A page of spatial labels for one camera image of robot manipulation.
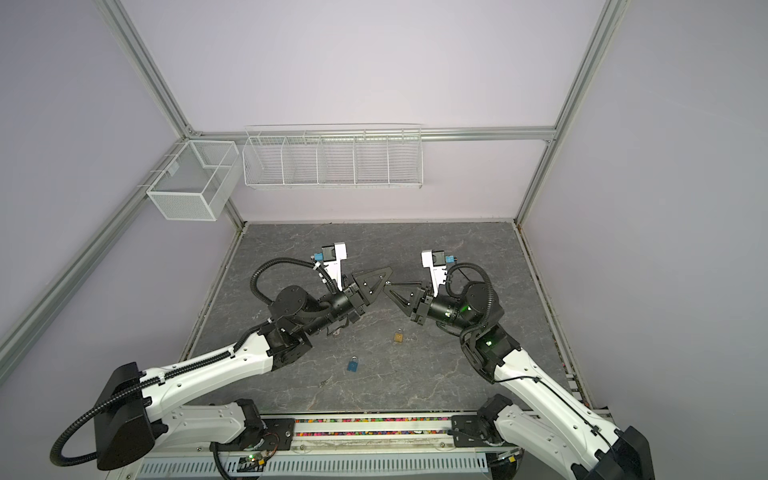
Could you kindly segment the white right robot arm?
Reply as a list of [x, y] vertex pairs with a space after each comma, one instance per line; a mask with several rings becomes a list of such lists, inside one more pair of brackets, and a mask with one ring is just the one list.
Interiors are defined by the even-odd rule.
[[527, 405], [495, 396], [479, 409], [496, 441], [514, 444], [565, 479], [652, 479], [650, 444], [636, 428], [621, 429], [555, 382], [501, 326], [495, 290], [469, 282], [459, 294], [437, 294], [418, 282], [388, 284], [384, 293], [409, 317], [456, 334], [470, 366]]

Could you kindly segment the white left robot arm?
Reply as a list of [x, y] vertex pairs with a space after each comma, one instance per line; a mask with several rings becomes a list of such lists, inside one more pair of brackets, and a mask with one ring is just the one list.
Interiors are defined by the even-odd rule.
[[[327, 293], [315, 298], [298, 285], [269, 299], [258, 288], [268, 269], [281, 264], [308, 268], [324, 280]], [[105, 412], [94, 419], [96, 465], [102, 471], [124, 467], [149, 453], [169, 434], [162, 421], [175, 407], [238, 380], [269, 373], [299, 360], [311, 350], [310, 338], [320, 330], [343, 329], [364, 315], [393, 274], [390, 267], [354, 273], [339, 287], [317, 262], [279, 257], [252, 274], [250, 289], [269, 310], [267, 321], [246, 330], [238, 340], [188, 361], [140, 372], [135, 363], [113, 373], [104, 391]]]

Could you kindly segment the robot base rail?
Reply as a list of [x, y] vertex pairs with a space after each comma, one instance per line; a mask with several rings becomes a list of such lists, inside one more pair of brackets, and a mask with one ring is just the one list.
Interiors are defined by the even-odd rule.
[[486, 442], [470, 411], [267, 415], [258, 449], [164, 447], [112, 479], [363, 479], [514, 473], [521, 448]]

